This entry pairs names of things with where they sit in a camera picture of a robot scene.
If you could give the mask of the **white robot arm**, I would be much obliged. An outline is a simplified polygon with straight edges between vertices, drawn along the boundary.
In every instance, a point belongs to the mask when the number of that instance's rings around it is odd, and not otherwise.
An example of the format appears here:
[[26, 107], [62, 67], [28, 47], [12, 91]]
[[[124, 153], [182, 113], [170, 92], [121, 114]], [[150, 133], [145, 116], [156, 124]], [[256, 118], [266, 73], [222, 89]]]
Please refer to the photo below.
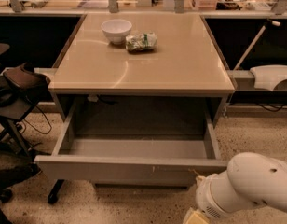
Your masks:
[[222, 173], [197, 177], [196, 204], [183, 224], [210, 224], [212, 219], [266, 206], [287, 213], [287, 161], [240, 153]]

